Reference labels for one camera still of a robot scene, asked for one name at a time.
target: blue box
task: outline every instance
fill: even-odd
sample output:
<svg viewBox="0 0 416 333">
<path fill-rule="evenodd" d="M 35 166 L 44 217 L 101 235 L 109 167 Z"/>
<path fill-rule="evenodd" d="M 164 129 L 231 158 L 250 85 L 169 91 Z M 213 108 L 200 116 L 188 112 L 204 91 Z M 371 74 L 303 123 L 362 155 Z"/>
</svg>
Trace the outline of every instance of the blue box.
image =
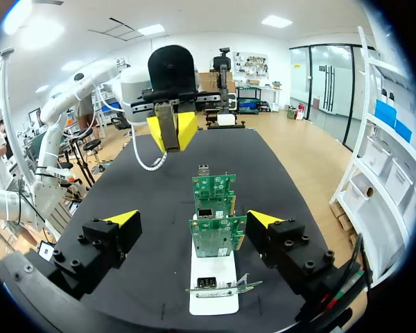
<svg viewBox="0 0 416 333">
<path fill-rule="evenodd" d="M 379 118 L 391 128 L 395 128 L 396 124 L 396 109 L 385 104 L 383 101 L 376 100 L 376 110 L 374 116 Z"/>
<path fill-rule="evenodd" d="M 116 109 L 121 109 L 120 104 L 118 102 L 109 103 L 108 105 Z M 111 109 L 109 109 L 106 105 L 102 105 L 102 112 L 107 111 L 111 111 Z"/>
<path fill-rule="evenodd" d="M 412 132 L 403 122 L 396 120 L 395 130 L 396 133 L 401 135 L 408 143 L 410 142 Z"/>
</svg>

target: ceiling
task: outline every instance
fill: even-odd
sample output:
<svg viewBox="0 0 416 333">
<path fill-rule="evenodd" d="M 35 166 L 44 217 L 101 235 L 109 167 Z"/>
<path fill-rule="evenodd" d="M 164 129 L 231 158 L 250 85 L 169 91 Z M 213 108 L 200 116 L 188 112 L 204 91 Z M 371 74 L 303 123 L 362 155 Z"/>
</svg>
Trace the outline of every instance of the ceiling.
<svg viewBox="0 0 416 333">
<path fill-rule="evenodd" d="M 268 15 L 287 18 L 293 24 L 282 29 L 263 26 L 260 22 Z M 28 51 L 21 46 L 24 27 L 13 36 L 0 36 L 0 50 L 15 47 L 9 68 L 10 104 L 14 109 L 32 99 L 45 101 L 47 92 L 35 94 L 35 90 L 42 85 L 53 87 L 68 77 L 70 73 L 60 71 L 64 63 L 90 63 L 145 39 L 125 42 L 89 31 L 116 26 L 109 17 L 134 29 L 162 24 L 165 33 L 153 37 L 219 31 L 290 41 L 319 34 L 357 33 L 358 25 L 371 32 L 360 3 L 354 0 L 64 0 L 61 6 L 35 3 L 28 20 L 38 17 L 64 26 L 58 40 L 43 49 Z"/>
</svg>

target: stool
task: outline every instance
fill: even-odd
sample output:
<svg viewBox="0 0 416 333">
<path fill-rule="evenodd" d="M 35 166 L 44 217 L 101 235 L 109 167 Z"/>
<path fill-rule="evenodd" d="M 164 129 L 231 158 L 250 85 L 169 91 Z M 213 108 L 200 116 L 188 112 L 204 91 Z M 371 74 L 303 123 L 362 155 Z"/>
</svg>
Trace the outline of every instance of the stool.
<svg viewBox="0 0 416 333">
<path fill-rule="evenodd" d="M 99 139 L 94 139 L 83 146 L 84 151 L 92 151 L 94 153 L 94 157 L 96 158 L 97 165 L 93 166 L 91 170 L 93 175 L 96 175 L 100 172 L 104 172 L 105 167 L 111 164 L 111 162 L 100 162 L 100 159 L 98 158 L 96 147 L 100 145 L 101 142 L 102 141 Z"/>
<path fill-rule="evenodd" d="M 61 169 L 68 169 L 71 170 L 73 167 L 73 164 L 70 162 L 60 162 L 60 168 Z"/>
</svg>

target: air vent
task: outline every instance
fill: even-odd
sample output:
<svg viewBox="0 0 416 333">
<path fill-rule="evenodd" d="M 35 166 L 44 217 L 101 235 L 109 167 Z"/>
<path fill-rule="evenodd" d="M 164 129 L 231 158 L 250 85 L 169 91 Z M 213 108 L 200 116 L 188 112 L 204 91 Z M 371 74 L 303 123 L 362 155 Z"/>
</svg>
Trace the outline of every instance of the air vent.
<svg viewBox="0 0 416 333">
<path fill-rule="evenodd" d="M 136 31 L 135 29 L 131 28 L 127 24 L 124 24 L 123 22 L 113 17 L 110 17 L 109 19 L 115 23 L 115 25 L 111 27 L 110 29 L 106 31 L 96 31 L 96 30 L 88 29 L 88 31 L 91 31 L 93 33 L 100 33 L 101 35 L 113 37 L 118 40 L 123 40 L 124 42 L 143 36 L 139 31 Z"/>
</svg>

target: small label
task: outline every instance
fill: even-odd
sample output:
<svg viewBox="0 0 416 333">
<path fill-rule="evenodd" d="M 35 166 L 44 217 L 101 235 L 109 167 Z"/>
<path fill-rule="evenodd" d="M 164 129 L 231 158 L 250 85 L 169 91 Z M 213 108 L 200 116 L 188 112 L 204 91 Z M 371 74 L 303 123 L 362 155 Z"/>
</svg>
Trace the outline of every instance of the small label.
<svg viewBox="0 0 416 333">
<path fill-rule="evenodd" d="M 227 255 L 228 248 L 219 248 L 218 257 L 224 257 Z"/>
</svg>

